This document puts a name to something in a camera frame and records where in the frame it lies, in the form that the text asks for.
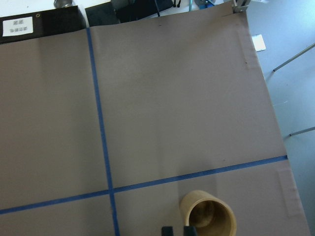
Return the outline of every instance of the blue tape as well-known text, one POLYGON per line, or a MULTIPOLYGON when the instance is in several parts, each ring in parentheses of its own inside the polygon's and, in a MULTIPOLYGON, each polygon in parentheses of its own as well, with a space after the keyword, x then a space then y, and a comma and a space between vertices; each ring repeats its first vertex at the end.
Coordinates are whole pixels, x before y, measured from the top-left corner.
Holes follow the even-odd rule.
POLYGON ((86 30, 87 30, 88 43, 89 43, 89 51, 90 51, 92 76, 93 76, 93 83, 94 83, 94 90, 95 90, 95 97, 96 97, 99 128, 100 128, 102 145, 103 145, 103 156, 104 156, 104 161, 105 161, 109 198, 110 198, 110 204, 111 204, 111 208, 112 208, 113 224, 114 224, 115 236, 120 236, 118 219, 117 219, 115 196, 114 196, 114 191, 113 191, 113 181, 112 181, 112 175, 111 175, 111 171, 110 171, 110 163, 109 163, 109 158, 108 158, 108 148, 107 148, 107 142, 106 142, 106 136, 105 136, 104 119, 103 119, 102 106, 101 106, 101 102, 100 102, 100 95, 99 95, 99 89, 98 89, 98 81, 97 81, 97 73, 96 73, 96 66, 95 66, 92 37, 91 37, 90 28, 87 28, 86 30))
POLYGON ((60 204, 60 203, 73 202, 73 201, 82 200, 82 199, 86 199, 86 198, 103 196, 106 194, 109 194, 109 191, 108 190, 102 190, 102 191, 98 191, 98 192, 86 193, 86 194, 81 194, 81 195, 67 197, 67 198, 60 198, 60 199, 55 199, 55 200, 50 200, 50 201, 45 201, 45 202, 40 202, 40 203, 29 204, 29 205, 25 205, 25 206, 17 206, 17 207, 12 207, 12 208, 8 208, 8 209, 0 210, 0 215, 7 214, 7 213, 13 213, 13 212, 17 212, 17 211, 22 211, 22 210, 34 209, 34 208, 38 208, 38 207, 46 207, 46 206, 60 204))
POLYGON ((234 171, 234 170, 244 169, 244 168, 248 168, 248 167, 260 166, 260 165, 265 165, 265 164, 278 162, 278 161, 284 161, 284 160, 287 160, 286 155, 273 157, 273 158, 269 158, 269 159, 264 159, 264 160, 259 160, 259 161, 253 161, 253 162, 238 164, 238 165, 234 165, 234 166, 227 166, 227 167, 222 167, 222 168, 217 168, 217 169, 212 169, 212 170, 207 170, 207 171, 200 171, 200 172, 191 173, 191 174, 182 175, 182 176, 162 178, 162 179, 148 181, 148 182, 144 182, 144 183, 137 183, 137 184, 128 185, 128 186, 124 186, 124 187, 118 187, 118 188, 114 188, 114 192, 115 193, 125 192, 125 191, 129 191, 129 190, 133 190, 133 189, 145 188, 145 187, 149 187, 149 186, 154 186, 154 185, 159 185, 159 184, 164 184, 164 183, 171 183, 171 182, 176 182, 176 181, 181 181, 181 180, 196 178, 196 177, 201 177, 201 176, 214 175, 214 174, 223 173, 223 172, 227 172, 227 171, 234 171))

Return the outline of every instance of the beige cup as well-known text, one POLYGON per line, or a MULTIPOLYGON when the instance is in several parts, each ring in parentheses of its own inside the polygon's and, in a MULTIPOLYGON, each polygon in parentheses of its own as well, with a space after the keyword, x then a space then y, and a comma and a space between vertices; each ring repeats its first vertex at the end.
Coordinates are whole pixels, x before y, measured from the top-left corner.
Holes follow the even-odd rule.
POLYGON ((231 208, 211 194, 194 190, 180 204, 186 226, 195 226, 198 236, 235 236, 236 219, 231 208))

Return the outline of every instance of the blue floor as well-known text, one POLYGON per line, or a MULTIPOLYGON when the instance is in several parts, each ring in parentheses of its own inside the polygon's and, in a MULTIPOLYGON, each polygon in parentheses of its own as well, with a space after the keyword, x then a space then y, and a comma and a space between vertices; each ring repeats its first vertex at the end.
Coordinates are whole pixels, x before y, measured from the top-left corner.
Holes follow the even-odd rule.
POLYGON ((315 236, 315 131, 288 137, 315 126, 315 48, 276 72, 272 70, 315 43, 315 1, 251 2, 251 34, 262 34, 266 50, 258 52, 287 149, 304 211, 315 236))

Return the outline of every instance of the metal rod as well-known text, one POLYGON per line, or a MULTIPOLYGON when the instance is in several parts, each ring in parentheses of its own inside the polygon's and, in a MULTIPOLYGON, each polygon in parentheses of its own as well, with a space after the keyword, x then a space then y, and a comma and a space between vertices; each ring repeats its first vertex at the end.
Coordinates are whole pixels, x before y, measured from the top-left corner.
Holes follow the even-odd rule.
POLYGON ((312 130, 315 130, 315 127, 312 127, 312 128, 309 128, 309 129, 303 129, 303 130, 298 131, 298 132, 294 132, 294 133, 290 134, 290 136, 306 133, 306 132, 309 132, 309 131, 312 131, 312 130))
POLYGON ((291 59, 287 60, 286 62, 282 63, 281 65, 279 65, 278 67, 276 67, 275 69, 273 69, 273 71, 279 70, 281 67, 285 66, 286 64, 288 64, 289 62, 293 61, 294 59, 298 58, 299 56, 301 56, 302 54, 304 54, 305 52, 307 52, 308 50, 312 49, 313 47, 315 47, 315 43, 313 43, 310 47, 304 49, 303 51, 301 51, 300 53, 296 54, 294 57, 292 57, 291 59))

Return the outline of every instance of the black cable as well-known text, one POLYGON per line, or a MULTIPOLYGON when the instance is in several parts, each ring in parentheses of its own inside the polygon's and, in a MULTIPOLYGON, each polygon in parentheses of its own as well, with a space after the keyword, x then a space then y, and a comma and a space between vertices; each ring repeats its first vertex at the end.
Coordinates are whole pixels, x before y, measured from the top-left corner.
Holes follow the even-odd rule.
POLYGON ((158 9, 158 3, 157 3, 157 0, 154 0, 155 4, 156 4, 156 7, 157 7, 157 16, 160 17, 159 15, 159 9, 158 9))

